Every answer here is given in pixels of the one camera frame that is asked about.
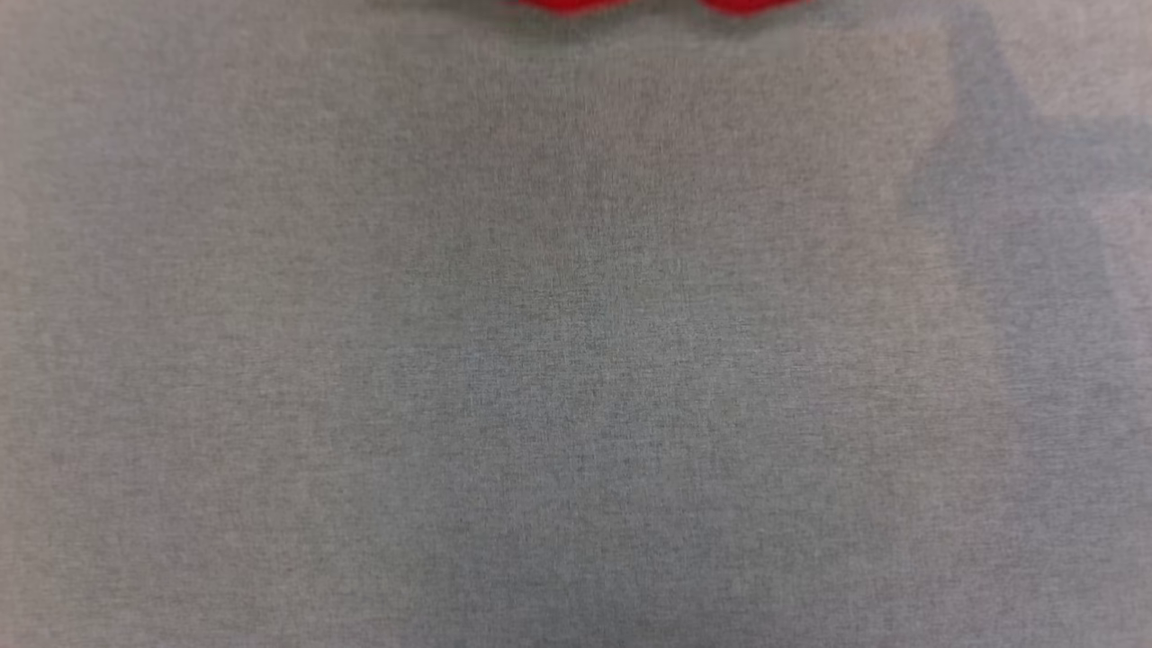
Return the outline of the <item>red and white jersey garment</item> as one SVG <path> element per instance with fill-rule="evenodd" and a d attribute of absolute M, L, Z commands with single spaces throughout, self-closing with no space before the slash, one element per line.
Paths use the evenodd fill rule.
<path fill-rule="evenodd" d="M 515 0 L 516 3 L 553 14 L 576 15 L 591 12 L 606 12 L 617 5 L 638 3 L 639 0 Z M 808 0 L 691 0 L 703 5 L 708 12 L 736 17 L 749 17 L 776 12 L 786 5 L 806 3 Z"/>

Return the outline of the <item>grey fabric sofa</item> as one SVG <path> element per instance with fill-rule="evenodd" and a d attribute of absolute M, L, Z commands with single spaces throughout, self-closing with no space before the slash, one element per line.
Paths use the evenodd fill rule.
<path fill-rule="evenodd" d="M 0 0 L 0 648 L 1152 648 L 1152 0 Z"/>

